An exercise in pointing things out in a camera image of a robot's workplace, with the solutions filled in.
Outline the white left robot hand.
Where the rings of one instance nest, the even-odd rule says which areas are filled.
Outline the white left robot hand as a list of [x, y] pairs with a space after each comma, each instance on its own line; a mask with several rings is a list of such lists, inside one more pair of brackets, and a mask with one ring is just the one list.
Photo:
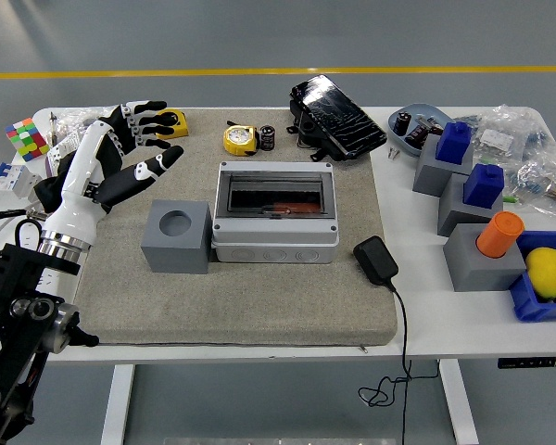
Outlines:
[[86, 250], [96, 241], [98, 223], [121, 202], [154, 184], [182, 155], [183, 148], [162, 140], [173, 133], [173, 118], [161, 113], [165, 101], [117, 105], [96, 118], [58, 174], [36, 192], [48, 218], [40, 248]]

